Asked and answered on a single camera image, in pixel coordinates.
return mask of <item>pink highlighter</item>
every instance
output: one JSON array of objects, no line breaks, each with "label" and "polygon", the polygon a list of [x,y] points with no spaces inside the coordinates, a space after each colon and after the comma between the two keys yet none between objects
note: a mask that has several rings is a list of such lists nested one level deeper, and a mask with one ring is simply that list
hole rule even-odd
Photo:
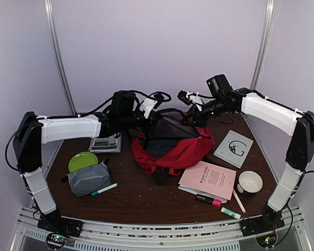
[{"label": "pink highlighter", "polygon": [[211,197],[207,197],[207,196],[204,196],[204,195],[196,195],[195,199],[203,201],[203,202],[205,202],[207,204],[211,204],[211,205],[213,205],[215,207],[221,207],[221,201],[217,200],[217,199],[213,199]]}]

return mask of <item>cup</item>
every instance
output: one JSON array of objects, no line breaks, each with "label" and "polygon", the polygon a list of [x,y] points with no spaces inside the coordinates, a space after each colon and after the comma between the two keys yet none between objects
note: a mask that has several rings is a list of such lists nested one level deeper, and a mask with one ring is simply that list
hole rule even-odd
[{"label": "cup", "polygon": [[253,171],[244,171],[240,174],[237,190],[246,197],[255,196],[263,187],[262,178]]}]

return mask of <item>green plate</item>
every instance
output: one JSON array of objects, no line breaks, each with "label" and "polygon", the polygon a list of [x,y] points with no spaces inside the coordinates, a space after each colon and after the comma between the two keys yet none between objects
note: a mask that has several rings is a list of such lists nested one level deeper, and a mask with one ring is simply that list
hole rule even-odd
[{"label": "green plate", "polygon": [[69,171],[72,173],[78,169],[98,164],[98,157],[90,152],[82,152],[73,156],[69,162]]}]

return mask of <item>red bag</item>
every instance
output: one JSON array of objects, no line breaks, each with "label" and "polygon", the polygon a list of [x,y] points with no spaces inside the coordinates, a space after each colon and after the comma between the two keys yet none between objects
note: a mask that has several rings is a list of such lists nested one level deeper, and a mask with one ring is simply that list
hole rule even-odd
[{"label": "red bag", "polygon": [[215,143],[208,128],[182,125],[182,111],[164,109],[158,113],[162,119],[132,139],[131,146],[136,162],[148,175],[154,175],[160,185],[168,175],[178,176],[184,169],[195,166]]}]

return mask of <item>wooden table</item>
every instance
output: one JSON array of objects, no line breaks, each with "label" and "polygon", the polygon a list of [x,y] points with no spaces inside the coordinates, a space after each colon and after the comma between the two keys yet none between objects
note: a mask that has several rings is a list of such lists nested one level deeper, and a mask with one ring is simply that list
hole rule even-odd
[{"label": "wooden table", "polygon": [[[215,147],[208,157],[221,166],[237,171],[257,172],[263,179],[263,189],[253,198],[240,197],[246,213],[243,214],[234,197],[225,205],[226,208],[241,214],[252,216],[261,214],[261,209],[273,193],[276,182],[255,141],[250,129],[240,114],[232,115],[234,124],[222,124],[229,121],[227,115],[209,120],[209,128],[215,139]],[[213,156],[229,130],[233,130],[254,143],[241,169]],[[97,196],[77,198],[68,183],[60,180],[68,171],[70,159],[77,153],[87,151],[90,139],[64,141],[49,172],[47,181],[53,198],[62,215],[85,220],[98,220],[118,223],[173,224],[196,223],[231,219],[217,207],[194,199],[194,195],[177,188],[179,177],[169,177],[167,183],[158,186],[153,177],[135,162],[129,139],[122,138],[121,153],[97,154],[99,161],[110,157],[108,164],[112,182],[118,182],[117,188]]]}]

